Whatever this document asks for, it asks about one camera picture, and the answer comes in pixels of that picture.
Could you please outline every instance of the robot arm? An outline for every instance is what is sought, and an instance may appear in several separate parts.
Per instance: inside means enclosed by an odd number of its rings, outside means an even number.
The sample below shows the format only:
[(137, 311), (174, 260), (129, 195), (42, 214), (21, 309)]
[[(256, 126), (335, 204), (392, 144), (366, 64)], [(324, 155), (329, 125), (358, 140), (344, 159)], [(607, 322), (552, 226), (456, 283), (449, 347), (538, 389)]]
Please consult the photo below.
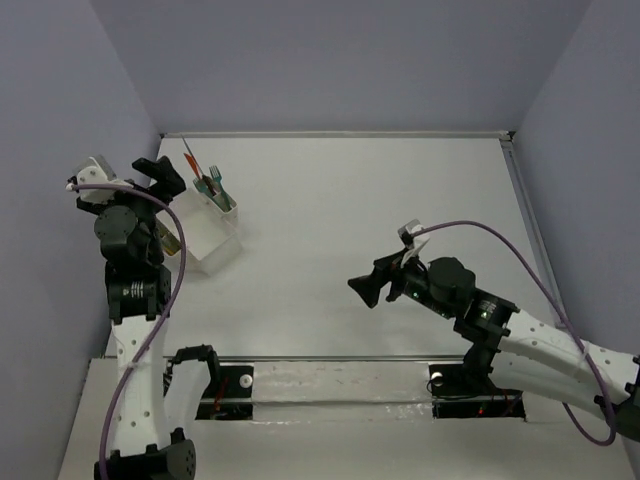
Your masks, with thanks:
[[(156, 220), (161, 207), (150, 199), (166, 205), (186, 186), (167, 157), (156, 162), (141, 158), (133, 168), (155, 183), (144, 188), (119, 180), (98, 156), (76, 169), (67, 187), (79, 191), (79, 209), (97, 215), (94, 231), (106, 260), (109, 318), (117, 345), (120, 390), (114, 394), (117, 403), (107, 414), (101, 439), (108, 458), (96, 462), (94, 478), (192, 480), (195, 446), (187, 436), (188, 426), (205, 389), (219, 387), (220, 365), (210, 346), (179, 350), (164, 395), (166, 324), (162, 319), (168, 315), (164, 311), (171, 296), (171, 275), (163, 266)], [(90, 188), (99, 186), (118, 190)], [(155, 335), (153, 341), (141, 353), (151, 335)]]
[[(405, 295), (447, 319), (473, 345), (465, 355), (465, 381), (487, 388), (517, 388), (561, 400), (603, 418), (600, 386), (573, 338), (520, 310), (508, 300), (476, 288), (476, 276), (455, 258), (424, 265), (412, 222), (398, 232), (405, 248), (377, 259), (370, 275), (348, 284), (370, 308), (390, 284), (388, 302)], [(618, 432), (640, 441), (638, 358), (583, 342), (614, 406)]]

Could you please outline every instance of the screw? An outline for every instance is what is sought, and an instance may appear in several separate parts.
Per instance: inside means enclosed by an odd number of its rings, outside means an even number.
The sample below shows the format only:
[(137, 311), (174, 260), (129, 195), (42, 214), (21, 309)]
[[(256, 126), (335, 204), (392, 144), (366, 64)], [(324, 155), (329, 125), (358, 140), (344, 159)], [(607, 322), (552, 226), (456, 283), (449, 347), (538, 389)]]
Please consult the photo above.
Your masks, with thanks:
[(441, 387), (444, 385), (444, 375), (442, 372), (434, 372), (429, 381), (434, 387)]
[(250, 388), (253, 385), (253, 377), (248, 374), (244, 374), (240, 377), (240, 386), (242, 388)]

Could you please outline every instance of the white tabletop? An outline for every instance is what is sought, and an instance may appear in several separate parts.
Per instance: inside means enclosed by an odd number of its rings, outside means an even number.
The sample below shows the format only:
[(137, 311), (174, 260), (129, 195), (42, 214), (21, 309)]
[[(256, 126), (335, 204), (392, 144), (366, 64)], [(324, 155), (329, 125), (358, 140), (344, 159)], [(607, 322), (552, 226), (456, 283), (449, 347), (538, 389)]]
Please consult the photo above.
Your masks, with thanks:
[[(254, 420), (191, 429), (196, 479), (633, 479), (621, 441), (590, 444), (557, 402), (526, 396), (528, 422), (433, 420), (424, 370), (405, 362), (256, 364), (254, 401), (262, 405)], [(92, 361), (59, 480), (92, 478), (115, 374), (114, 359)], [(602, 421), (579, 417), (606, 435)]]
[[(346, 285), (398, 251), (397, 229), (471, 219), (532, 247), (497, 139), (190, 138), (239, 205), (243, 253), (211, 278), (188, 275), (165, 353), (210, 343), (225, 356), (461, 354), (450, 322), (400, 299), (369, 310)], [(182, 140), (167, 155), (191, 184)], [(456, 256), (484, 290), (550, 321), (518, 261), (484, 231), (432, 235), (425, 261)], [(113, 355), (113, 345), (108, 353)]]

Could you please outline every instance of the white wall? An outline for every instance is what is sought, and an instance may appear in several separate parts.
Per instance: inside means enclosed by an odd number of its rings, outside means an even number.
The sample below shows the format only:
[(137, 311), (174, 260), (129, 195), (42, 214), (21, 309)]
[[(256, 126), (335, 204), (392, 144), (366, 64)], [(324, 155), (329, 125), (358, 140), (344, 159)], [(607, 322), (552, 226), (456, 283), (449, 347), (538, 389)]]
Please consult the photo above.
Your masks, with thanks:
[(0, 478), (50, 480), (108, 331), (93, 218), (64, 185), (95, 153), (128, 175), (159, 138), (86, 0), (3, 2), (0, 65)]
[(569, 315), (587, 339), (631, 353), (640, 353), (639, 24), (637, 0), (594, 1), (516, 135)]
[(516, 129), (589, 0), (92, 0), (160, 131)]

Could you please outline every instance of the clear plastic container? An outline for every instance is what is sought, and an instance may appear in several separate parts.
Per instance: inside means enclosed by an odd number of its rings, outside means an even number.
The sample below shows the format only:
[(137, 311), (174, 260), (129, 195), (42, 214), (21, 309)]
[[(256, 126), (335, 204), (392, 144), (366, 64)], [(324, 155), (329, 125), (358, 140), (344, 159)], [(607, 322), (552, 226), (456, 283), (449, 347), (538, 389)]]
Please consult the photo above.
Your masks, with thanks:
[[(171, 209), (182, 224), (187, 241), (187, 271), (213, 275), (234, 259), (242, 250), (235, 226), (238, 224), (238, 204), (229, 197), (232, 208), (224, 212), (206, 195), (188, 188), (174, 198)], [(177, 272), (179, 251), (175, 249), (178, 232), (166, 212), (159, 212), (158, 221), (173, 238), (165, 235), (165, 265)]]

